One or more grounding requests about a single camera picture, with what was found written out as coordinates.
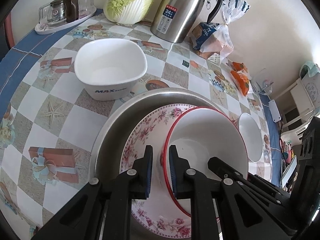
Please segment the white oval tray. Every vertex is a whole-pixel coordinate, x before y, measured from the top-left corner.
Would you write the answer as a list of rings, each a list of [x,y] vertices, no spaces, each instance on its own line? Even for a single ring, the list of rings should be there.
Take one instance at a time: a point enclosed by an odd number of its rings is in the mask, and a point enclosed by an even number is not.
[[[39,35],[47,35],[52,34],[57,31],[65,30],[71,27],[74,27],[76,25],[79,25],[82,22],[85,22],[87,19],[91,18],[95,15],[97,11],[96,7],[93,7],[90,11],[85,13],[82,18],[79,18],[78,20],[75,20],[73,22],[67,23],[66,21],[58,23],[58,24],[48,24],[48,23],[38,23],[34,30]]]

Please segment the orange snack packet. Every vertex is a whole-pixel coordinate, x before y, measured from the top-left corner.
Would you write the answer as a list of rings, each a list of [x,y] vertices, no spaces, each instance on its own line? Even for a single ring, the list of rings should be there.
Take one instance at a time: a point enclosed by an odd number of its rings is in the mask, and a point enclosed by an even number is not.
[[[243,96],[247,96],[249,92],[249,79],[243,72],[230,71],[233,81]]]
[[[239,71],[248,72],[248,69],[244,63],[232,62],[232,66],[236,72],[239,72]]]

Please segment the upturned clear glass left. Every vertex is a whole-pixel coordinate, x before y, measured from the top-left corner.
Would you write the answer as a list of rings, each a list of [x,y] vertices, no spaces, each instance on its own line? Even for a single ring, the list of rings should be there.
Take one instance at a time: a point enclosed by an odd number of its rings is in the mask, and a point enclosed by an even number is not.
[[[39,8],[39,25],[53,26],[53,9],[50,3]]]

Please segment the bagged sliced bread loaf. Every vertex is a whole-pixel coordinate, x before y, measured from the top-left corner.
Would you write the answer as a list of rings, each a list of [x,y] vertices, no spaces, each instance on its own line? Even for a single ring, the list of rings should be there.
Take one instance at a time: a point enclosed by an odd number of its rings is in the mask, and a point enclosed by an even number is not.
[[[222,22],[201,22],[190,33],[189,40],[194,53],[220,64],[234,50],[229,36],[230,23],[244,16],[249,8],[245,0],[222,0]]]

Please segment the napa cabbage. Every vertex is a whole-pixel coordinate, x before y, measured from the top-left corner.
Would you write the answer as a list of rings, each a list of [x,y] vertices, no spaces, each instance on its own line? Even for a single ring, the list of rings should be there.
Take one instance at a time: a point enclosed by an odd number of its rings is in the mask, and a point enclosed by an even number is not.
[[[107,0],[105,17],[119,25],[134,25],[147,15],[154,0]]]

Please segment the red-rimmed white bowl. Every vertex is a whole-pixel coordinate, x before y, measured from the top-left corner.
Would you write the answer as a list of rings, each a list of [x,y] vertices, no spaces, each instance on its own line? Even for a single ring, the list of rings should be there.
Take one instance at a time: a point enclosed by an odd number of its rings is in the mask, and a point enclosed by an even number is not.
[[[194,107],[181,114],[167,133],[161,165],[172,201],[185,215],[191,215],[190,200],[176,200],[172,191],[169,146],[175,145],[178,156],[187,159],[191,168],[207,178],[220,180],[209,170],[207,162],[218,157],[246,179],[248,154],[243,137],[235,124],[222,112],[208,107]]]

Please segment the orange snack packet back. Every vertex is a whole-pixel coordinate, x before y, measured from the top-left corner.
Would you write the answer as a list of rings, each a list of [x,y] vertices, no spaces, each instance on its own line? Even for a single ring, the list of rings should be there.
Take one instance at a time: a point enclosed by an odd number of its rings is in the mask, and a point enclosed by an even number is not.
[[[236,72],[239,72],[239,71],[248,72],[248,69],[244,63],[232,62],[232,66]]]

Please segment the upturned clear glass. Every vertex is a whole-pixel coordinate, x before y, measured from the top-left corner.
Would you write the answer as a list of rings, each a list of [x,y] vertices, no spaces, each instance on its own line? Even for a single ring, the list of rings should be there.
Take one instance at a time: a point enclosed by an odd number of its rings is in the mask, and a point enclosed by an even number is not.
[[[50,3],[39,8],[39,25],[53,26],[53,9]]]
[[[79,18],[84,18],[95,12],[94,0],[78,0]]]

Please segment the upturned clear glass right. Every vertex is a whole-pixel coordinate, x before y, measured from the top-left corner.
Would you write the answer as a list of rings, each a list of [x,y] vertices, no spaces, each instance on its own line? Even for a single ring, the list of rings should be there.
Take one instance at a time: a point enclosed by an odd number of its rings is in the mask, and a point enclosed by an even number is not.
[[[95,12],[94,0],[78,0],[79,18],[84,18]]]

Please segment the large stainless steel bowl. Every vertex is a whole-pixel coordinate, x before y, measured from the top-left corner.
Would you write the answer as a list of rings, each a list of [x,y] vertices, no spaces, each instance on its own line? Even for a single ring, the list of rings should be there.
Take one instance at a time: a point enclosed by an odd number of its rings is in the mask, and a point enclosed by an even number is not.
[[[120,106],[99,132],[92,150],[97,157],[90,168],[91,175],[96,175],[103,183],[115,178],[120,155],[134,126],[152,110],[177,102],[212,108],[204,97],[185,89],[158,89],[135,96]]]

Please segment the pink floral plate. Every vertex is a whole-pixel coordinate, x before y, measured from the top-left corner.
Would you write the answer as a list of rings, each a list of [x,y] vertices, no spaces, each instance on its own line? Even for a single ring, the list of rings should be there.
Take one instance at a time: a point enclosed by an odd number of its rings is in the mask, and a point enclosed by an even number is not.
[[[174,239],[191,237],[191,218],[172,200],[162,168],[163,146],[172,124],[193,105],[176,103],[159,107],[146,115],[131,132],[120,160],[119,172],[133,167],[143,157],[147,145],[153,148],[151,190],[148,199],[132,201],[134,218],[152,233]]]

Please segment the white chair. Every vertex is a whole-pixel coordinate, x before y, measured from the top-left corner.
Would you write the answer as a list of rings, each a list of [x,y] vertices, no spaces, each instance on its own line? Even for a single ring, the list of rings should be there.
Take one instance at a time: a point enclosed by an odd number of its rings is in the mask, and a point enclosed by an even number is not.
[[[304,63],[299,70],[299,78],[273,99],[277,100],[286,93],[291,94],[299,115],[287,121],[283,128],[289,128],[298,121],[301,121],[302,124],[282,132],[281,139],[295,146],[302,143],[303,132],[307,129],[311,119],[319,117],[319,65],[312,61]]]

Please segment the white square MAX bowl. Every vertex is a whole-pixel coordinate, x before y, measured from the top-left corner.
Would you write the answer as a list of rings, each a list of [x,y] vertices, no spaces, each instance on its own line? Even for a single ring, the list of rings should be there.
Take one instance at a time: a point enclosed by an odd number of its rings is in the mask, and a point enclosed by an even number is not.
[[[126,97],[147,69],[140,46],[121,38],[91,41],[79,49],[74,61],[76,77],[97,101]]]

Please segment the orange snack packet front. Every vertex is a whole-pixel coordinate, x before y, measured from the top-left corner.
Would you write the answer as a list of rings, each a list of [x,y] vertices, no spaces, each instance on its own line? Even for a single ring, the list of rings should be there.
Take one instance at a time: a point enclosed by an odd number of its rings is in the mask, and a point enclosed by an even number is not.
[[[243,72],[230,71],[233,81],[243,96],[247,96],[249,92],[249,79]]]

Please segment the patterned blue-edged tablecloth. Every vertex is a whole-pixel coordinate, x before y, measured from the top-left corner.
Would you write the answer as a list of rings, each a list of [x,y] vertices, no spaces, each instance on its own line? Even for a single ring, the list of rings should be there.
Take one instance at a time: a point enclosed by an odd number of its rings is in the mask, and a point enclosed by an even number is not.
[[[231,119],[250,114],[258,124],[264,151],[249,171],[270,180],[279,149],[269,98],[236,89],[229,61],[220,65],[152,35],[147,23],[123,27],[97,12],[72,30],[50,35],[31,31],[1,61],[1,212],[15,235],[30,239],[87,183],[94,141],[105,121],[124,100],[95,101],[76,78],[78,50],[99,38],[135,41],[146,54],[148,70],[131,96],[150,89],[179,87],[211,100]],[[78,182],[68,183],[35,170],[29,148],[73,150]]]

